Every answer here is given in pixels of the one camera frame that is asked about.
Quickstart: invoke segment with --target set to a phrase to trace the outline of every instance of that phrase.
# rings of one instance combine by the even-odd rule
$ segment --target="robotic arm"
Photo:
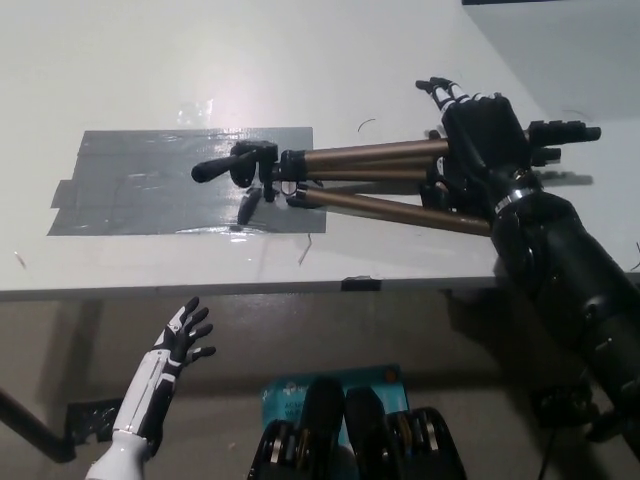
[[[197,312],[199,299],[183,306],[140,362],[113,427],[113,443],[92,465],[87,480],[142,480],[144,463],[162,442],[162,424],[173,399],[176,382],[187,365],[216,352],[215,347],[191,348],[213,325],[196,329],[209,314]]]
[[[620,433],[640,413],[640,291],[573,206],[543,191],[531,171],[531,142],[506,98],[471,98],[443,78],[420,83],[442,112],[451,160],[482,200],[507,273],[551,336],[581,355],[615,407],[588,438]]]

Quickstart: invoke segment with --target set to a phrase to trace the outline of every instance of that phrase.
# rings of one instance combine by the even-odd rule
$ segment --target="concrete floor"
[[[0,304],[0,385],[61,431],[70,401],[124,394],[182,298]],[[261,435],[261,388],[286,373],[399,363],[414,407],[440,409],[471,479],[534,479],[548,432],[527,390],[573,381],[576,359],[547,339],[526,304],[473,308],[436,292],[203,298],[214,358],[185,372],[148,465],[153,479],[241,479]],[[558,368],[558,362],[564,365]],[[2,478],[82,479],[106,445],[54,465],[0,425]],[[592,446],[561,433],[546,478],[638,478],[617,438]]]

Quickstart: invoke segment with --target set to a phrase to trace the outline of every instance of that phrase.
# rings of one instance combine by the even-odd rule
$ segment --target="gray duct tape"
[[[225,156],[238,140],[269,140],[284,149],[313,147],[311,128],[85,132],[70,180],[52,201],[49,235],[154,235],[238,229],[244,190],[228,175],[198,185],[191,168]],[[324,233],[324,209],[261,200],[246,229]]]

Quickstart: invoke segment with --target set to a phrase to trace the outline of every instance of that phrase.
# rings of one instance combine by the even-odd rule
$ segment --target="white robotic arm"
[[[213,330],[205,324],[195,330],[209,310],[193,313],[199,299],[191,299],[174,315],[136,371],[114,427],[107,452],[94,463],[86,480],[142,480],[144,463],[162,442],[162,424],[182,369],[200,357],[216,352],[215,347],[191,347]]]

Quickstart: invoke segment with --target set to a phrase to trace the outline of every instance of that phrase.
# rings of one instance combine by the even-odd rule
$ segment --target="white table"
[[[430,75],[501,91],[523,124],[601,126],[600,142],[568,147],[562,161],[593,185],[552,191],[630,270],[640,260],[639,4],[459,3],[5,5],[0,298],[337,290],[355,276],[383,288],[492,284],[486,238],[335,213],[301,265],[307,235],[46,236],[51,199],[71,177],[85,130],[311,126],[316,148],[419,139],[438,123],[413,87]],[[198,109],[203,116],[188,118]],[[376,121],[358,133],[368,118]]]

